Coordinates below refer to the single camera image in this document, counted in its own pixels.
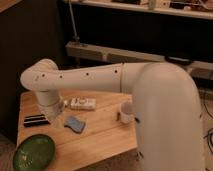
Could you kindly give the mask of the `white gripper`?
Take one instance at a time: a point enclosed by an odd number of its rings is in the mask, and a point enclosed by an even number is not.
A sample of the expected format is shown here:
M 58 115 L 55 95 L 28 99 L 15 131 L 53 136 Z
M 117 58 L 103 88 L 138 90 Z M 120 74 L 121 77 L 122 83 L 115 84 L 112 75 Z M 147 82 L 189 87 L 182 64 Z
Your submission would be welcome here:
M 45 115 L 49 121 L 55 120 L 64 110 L 64 102 L 57 102 L 50 106 L 40 106 L 40 112 Z

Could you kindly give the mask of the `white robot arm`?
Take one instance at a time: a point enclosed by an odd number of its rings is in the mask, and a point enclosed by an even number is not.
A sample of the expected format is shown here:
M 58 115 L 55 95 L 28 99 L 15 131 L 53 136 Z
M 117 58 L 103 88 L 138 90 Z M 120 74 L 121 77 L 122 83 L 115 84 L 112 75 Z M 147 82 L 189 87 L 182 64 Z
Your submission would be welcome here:
M 49 118 L 63 110 L 60 89 L 132 95 L 142 171 L 205 171 L 201 102 L 187 71 L 168 62 L 120 63 L 60 70 L 42 59 L 20 76 Z

